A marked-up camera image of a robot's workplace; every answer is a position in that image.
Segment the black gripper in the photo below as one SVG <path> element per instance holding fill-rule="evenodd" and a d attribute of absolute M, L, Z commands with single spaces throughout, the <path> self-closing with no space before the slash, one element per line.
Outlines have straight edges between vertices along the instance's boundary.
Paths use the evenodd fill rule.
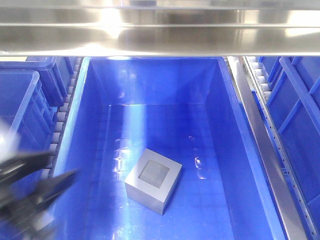
<path fill-rule="evenodd" d="M 49 165 L 50 151 L 15 155 L 0 164 L 0 217 L 30 240 L 49 240 L 56 230 L 53 220 L 44 219 L 50 205 L 76 181 L 78 170 L 41 180 L 34 191 L 16 198 L 10 185 Z"/>

